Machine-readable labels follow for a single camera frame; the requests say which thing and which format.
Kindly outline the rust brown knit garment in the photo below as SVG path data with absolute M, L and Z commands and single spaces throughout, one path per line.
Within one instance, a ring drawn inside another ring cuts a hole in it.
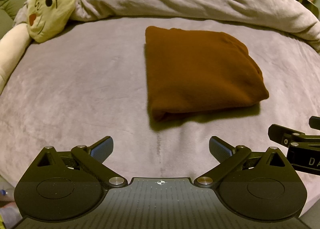
M 145 30 L 148 106 L 154 120 L 250 107 L 269 97 L 248 48 L 216 31 Z

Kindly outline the gold side table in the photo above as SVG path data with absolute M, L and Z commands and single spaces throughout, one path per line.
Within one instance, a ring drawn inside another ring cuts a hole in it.
M 297 0 L 301 3 L 306 9 L 310 10 L 317 18 L 319 18 L 319 9 L 309 0 Z

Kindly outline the yellow cat face plush pillow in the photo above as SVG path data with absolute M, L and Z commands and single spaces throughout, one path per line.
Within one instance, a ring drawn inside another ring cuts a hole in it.
M 37 43 L 46 42 L 63 31 L 76 0 L 29 0 L 27 30 Z

